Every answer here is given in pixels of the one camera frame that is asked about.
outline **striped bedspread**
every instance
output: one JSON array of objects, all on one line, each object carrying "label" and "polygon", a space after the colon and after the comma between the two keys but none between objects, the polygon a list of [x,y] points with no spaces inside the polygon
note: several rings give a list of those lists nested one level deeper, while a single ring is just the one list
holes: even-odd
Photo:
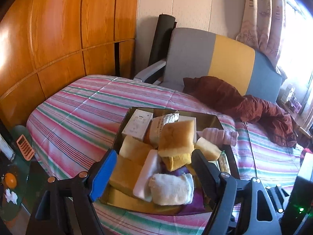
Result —
[{"label": "striped bedspread", "polygon": [[[282,148],[270,142],[259,124],[234,121],[195,98],[155,85],[92,75],[81,78],[39,105],[27,121],[37,158],[50,175],[74,177],[99,161],[112,146],[131,106],[172,108],[216,115],[225,130],[237,131],[232,147],[242,179],[258,176],[264,186],[280,183],[291,191],[300,167],[302,147]],[[116,234],[201,234],[209,213],[158,216],[94,204],[101,223]]]}]

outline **window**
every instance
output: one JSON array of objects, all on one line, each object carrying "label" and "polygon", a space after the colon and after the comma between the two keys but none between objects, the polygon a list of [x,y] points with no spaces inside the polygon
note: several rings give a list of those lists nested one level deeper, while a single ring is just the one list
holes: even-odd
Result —
[{"label": "window", "polygon": [[313,18],[295,0],[286,1],[286,28],[277,65],[288,79],[308,88],[313,71]]}]

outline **white sock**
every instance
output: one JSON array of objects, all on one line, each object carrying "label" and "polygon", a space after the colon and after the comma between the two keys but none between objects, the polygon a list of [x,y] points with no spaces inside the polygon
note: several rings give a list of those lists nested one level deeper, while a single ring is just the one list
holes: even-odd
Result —
[{"label": "white sock", "polygon": [[158,205],[190,204],[193,198],[191,174],[176,177],[168,174],[154,174],[150,181],[152,201]]}]

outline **screw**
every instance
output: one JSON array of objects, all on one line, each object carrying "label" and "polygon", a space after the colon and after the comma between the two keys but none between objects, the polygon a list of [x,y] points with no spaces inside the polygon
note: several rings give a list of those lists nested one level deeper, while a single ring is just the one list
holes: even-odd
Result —
[{"label": "screw", "polygon": [[87,177],[87,175],[88,175],[88,173],[85,172],[85,171],[82,171],[82,172],[79,173],[79,177],[80,178],[85,178],[85,177]]},{"label": "screw", "polygon": [[260,180],[259,178],[256,178],[256,177],[254,177],[254,178],[252,179],[252,181],[253,181],[253,182],[257,182],[257,183],[260,183],[260,182],[261,182],[261,180]]},{"label": "screw", "polygon": [[229,178],[230,175],[227,172],[221,172],[221,176],[226,179]]},{"label": "screw", "polygon": [[53,183],[54,181],[55,181],[55,177],[49,177],[49,178],[48,178],[48,182],[49,182],[49,183]]}]

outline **glass side table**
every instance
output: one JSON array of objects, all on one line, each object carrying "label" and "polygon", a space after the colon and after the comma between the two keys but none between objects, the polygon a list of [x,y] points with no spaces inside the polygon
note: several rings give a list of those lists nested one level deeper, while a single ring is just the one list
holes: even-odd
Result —
[{"label": "glass side table", "polygon": [[[24,126],[16,126],[10,133],[14,141],[16,141],[22,134],[24,134],[28,141],[31,140],[31,138],[29,138],[29,133]],[[16,205],[13,202],[7,202],[5,196],[3,196],[2,206],[0,207],[0,216],[3,221],[13,220],[20,210],[21,203],[27,189],[27,181],[31,164],[31,161],[26,161],[24,159],[16,143],[13,143],[11,148],[15,151],[15,158],[12,162],[10,162],[3,153],[0,154],[0,175],[2,176],[10,172],[16,177],[17,186],[10,191],[17,194],[18,200]]]}]

